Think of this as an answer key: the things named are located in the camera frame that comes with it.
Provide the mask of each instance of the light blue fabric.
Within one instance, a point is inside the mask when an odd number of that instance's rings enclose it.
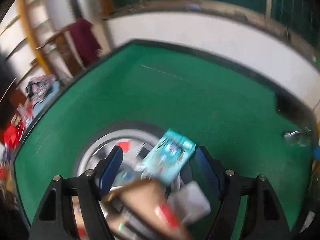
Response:
[[[56,93],[58,93],[59,89],[60,89],[60,83],[59,83],[59,81],[55,81],[52,84],[52,86],[50,87],[50,89],[48,91],[49,95],[46,97],[46,99],[43,100],[42,102],[37,103],[33,107],[32,114],[34,117],[36,117],[40,113],[42,108],[44,108],[44,106],[50,101],[50,99],[53,98]]]

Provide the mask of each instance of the green tabletop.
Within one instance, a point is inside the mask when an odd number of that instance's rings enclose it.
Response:
[[[71,177],[88,138],[121,120],[172,128],[206,146],[225,168],[249,177],[265,174],[293,226],[307,188],[311,150],[284,142],[283,131],[298,127],[277,114],[274,92],[223,66],[137,44],[84,75],[31,131],[15,161],[30,221],[52,177]],[[213,222],[218,202],[193,159],[191,166],[212,205],[211,215],[190,228],[200,239]],[[240,217],[244,209],[242,201]],[[241,226],[238,219],[234,234]]]

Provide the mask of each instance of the red sticker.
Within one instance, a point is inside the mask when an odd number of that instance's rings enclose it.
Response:
[[[118,141],[117,145],[121,147],[122,151],[126,153],[130,150],[130,142],[129,141]]]

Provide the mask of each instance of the teal box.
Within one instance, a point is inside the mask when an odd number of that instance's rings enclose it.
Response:
[[[194,142],[169,129],[143,159],[141,166],[164,184],[170,185],[195,149]]]

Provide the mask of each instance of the white scratch line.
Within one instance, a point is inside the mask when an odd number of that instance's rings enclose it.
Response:
[[[175,77],[175,78],[180,79],[180,80],[182,80],[182,81],[186,81],[186,82],[188,82],[188,83],[191,83],[189,80],[184,79],[184,78],[182,78],[182,77],[179,77],[179,76],[176,76],[176,75],[173,75],[173,74],[170,74],[170,73],[161,71],[161,70],[157,70],[157,69],[155,69],[155,68],[147,67],[147,66],[142,65],[142,64],[141,64],[141,66],[143,66],[143,67],[145,67],[145,68],[149,68],[149,69],[155,70],[155,71],[158,71],[158,72],[163,73],[163,74],[167,74],[167,75],[169,75],[169,76]]]
[[[37,155],[38,151],[41,149],[43,143],[49,138],[49,136],[51,135],[52,133],[50,133],[42,142],[42,144],[40,145],[39,149],[36,151],[35,155]]]

